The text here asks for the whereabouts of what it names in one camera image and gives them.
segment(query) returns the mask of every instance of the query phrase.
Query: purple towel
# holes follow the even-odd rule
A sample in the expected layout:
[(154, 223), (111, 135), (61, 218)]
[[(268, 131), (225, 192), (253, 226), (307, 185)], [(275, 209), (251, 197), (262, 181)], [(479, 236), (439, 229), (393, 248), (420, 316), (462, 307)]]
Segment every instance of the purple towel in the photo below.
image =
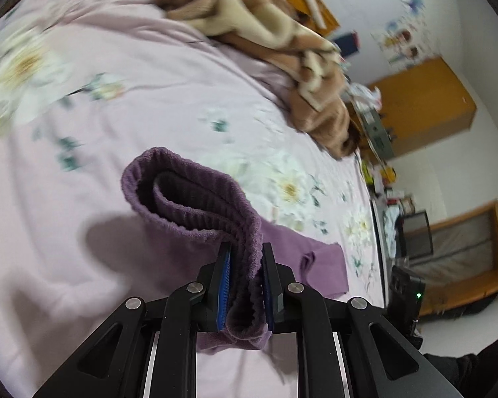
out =
[(169, 292), (195, 280), (201, 266), (213, 263), (222, 241), (232, 243), (226, 329), (200, 334), (200, 349), (232, 344), (261, 349), (266, 344), (270, 334), (258, 275), (263, 241), (272, 243), (277, 262), (290, 266), (296, 279), (321, 288), (326, 296), (348, 290), (338, 244), (327, 245), (264, 221), (229, 175), (153, 148), (125, 169), (122, 190), (146, 221), (165, 267), (159, 280)]

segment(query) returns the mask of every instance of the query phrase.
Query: yellow object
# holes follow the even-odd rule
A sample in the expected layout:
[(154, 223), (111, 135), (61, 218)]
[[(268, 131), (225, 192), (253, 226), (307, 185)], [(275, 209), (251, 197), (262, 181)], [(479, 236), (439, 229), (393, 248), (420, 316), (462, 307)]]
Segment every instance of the yellow object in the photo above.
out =
[(362, 174), (363, 174), (363, 178), (365, 179), (365, 183), (367, 185), (374, 184), (373, 175), (371, 175), (371, 172), (369, 171), (369, 168), (368, 168), (368, 164), (365, 160), (362, 160)]
[(392, 167), (384, 167), (380, 170), (384, 186), (389, 186), (397, 180), (397, 174)]

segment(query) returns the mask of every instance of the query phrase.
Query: silver pivot bolt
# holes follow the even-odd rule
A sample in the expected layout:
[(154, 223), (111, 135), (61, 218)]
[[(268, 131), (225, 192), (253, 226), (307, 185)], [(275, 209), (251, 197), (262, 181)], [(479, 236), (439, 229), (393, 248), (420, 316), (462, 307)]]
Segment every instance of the silver pivot bolt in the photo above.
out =
[(194, 281), (193, 283), (190, 283), (186, 289), (191, 293), (191, 294), (198, 294), (199, 292), (203, 291), (203, 284), (198, 283), (197, 281)]
[(126, 308), (130, 310), (136, 310), (142, 303), (138, 298), (129, 298), (127, 301), (125, 301), (125, 306)]
[(354, 298), (351, 305), (357, 310), (365, 310), (367, 308), (367, 301), (363, 298)]
[(304, 290), (304, 286), (301, 283), (290, 283), (288, 284), (288, 290), (293, 294), (300, 294)]

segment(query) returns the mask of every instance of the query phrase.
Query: orange wooden cabinet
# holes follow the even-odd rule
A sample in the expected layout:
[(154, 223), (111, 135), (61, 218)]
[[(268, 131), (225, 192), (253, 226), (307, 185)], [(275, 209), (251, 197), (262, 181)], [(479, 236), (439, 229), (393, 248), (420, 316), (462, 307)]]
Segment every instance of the orange wooden cabinet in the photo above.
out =
[(382, 93), (382, 123), (396, 136), (395, 155), (470, 129), (476, 104), (442, 58), (374, 82)]

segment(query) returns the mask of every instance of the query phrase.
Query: fuzzy blanket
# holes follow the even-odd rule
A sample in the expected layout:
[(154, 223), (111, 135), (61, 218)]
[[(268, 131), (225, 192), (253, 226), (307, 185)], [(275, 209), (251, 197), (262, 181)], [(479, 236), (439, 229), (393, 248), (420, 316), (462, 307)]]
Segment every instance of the fuzzy blanket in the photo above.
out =
[(167, 17), (284, 70), (295, 81), (291, 122), (334, 158), (351, 154), (359, 132), (340, 98), (339, 50), (301, 25), (285, 0), (155, 0)]

